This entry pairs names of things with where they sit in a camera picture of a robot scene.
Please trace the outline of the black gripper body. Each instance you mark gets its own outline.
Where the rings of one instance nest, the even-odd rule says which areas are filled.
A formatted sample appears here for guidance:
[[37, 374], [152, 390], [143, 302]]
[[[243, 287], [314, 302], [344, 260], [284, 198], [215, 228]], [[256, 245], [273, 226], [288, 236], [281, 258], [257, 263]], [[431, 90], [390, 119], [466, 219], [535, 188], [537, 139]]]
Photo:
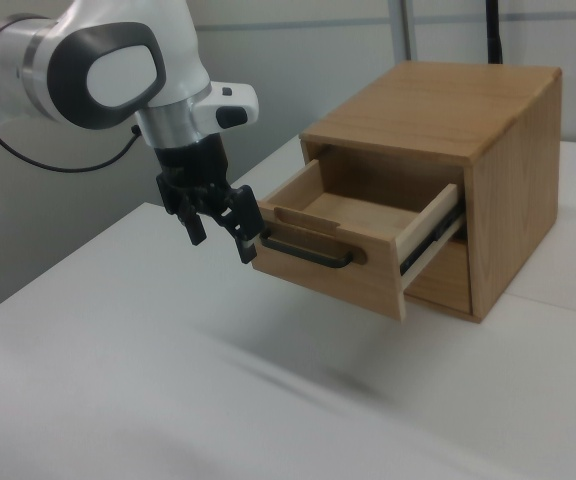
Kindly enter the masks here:
[[183, 147], [157, 148], [155, 154], [162, 169], [157, 185], [163, 198], [175, 190], [199, 190], [215, 198], [225, 198], [230, 191], [220, 135], [209, 135]]

